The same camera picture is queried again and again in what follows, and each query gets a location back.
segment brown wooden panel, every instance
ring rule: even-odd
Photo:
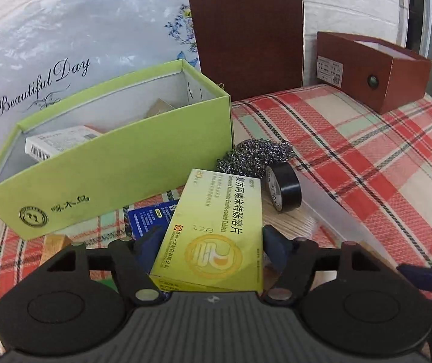
[[[201,70],[232,100],[301,87],[303,0],[189,0]]]

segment red and white checkered fabric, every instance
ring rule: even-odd
[[[332,87],[316,86],[239,101],[232,110],[238,140],[290,141],[294,167],[364,223],[396,263],[432,266],[430,97],[379,116]],[[135,206],[178,198],[180,192]],[[104,247],[130,233],[130,208],[60,233]],[[314,239],[323,246],[339,243],[323,228]],[[0,297],[38,266],[42,246],[42,238],[23,241],[0,220]]]

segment logo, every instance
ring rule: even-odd
[[[209,298],[207,298],[205,300],[207,300],[208,302],[214,304],[214,303],[219,302],[221,299],[218,296],[212,295],[211,297],[209,297]]]
[[[0,97],[0,116],[4,115],[5,112],[12,110],[15,106],[20,103],[27,103],[27,99],[30,99],[36,95],[36,99],[33,100],[28,106],[28,108],[22,112],[26,112],[32,106],[39,107],[40,110],[45,109],[47,106],[53,105],[60,101],[60,97],[54,94],[60,93],[62,91],[66,91],[70,85],[68,85],[65,90],[51,91],[48,93],[45,98],[41,95],[41,92],[50,87],[52,84],[59,82],[62,79],[65,79],[67,76],[73,76],[73,74],[77,74],[85,77],[87,74],[88,67],[90,66],[90,59],[82,60],[77,64],[73,64],[73,62],[68,61],[68,57],[64,60],[58,61],[53,68],[50,68],[47,74],[42,75],[38,74],[36,80],[28,83],[28,87],[24,87],[24,93],[17,95],[14,98],[8,97],[7,95],[3,95]]]
[[[239,247],[225,236],[208,234],[188,244],[185,261],[191,270],[204,278],[224,278],[235,273],[243,256]]]
[[[19,211],[19,218],[30,227],[44,227],[48,222],[48,216],[40,208],[26,206]]]

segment black electrical tape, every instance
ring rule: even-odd
[[[266,167],[266,187],[278,211],[290,211],[302,204],[300,182],[288,162]]]

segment green box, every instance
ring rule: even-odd
[[[161,98],[175,107],[143,118]],[[36,163],[28,136],[105,132]],[[185,60],[101,83],[20,121],[0,153],[0,218],[33,239],[185,184],[233,146],[230,96]]]

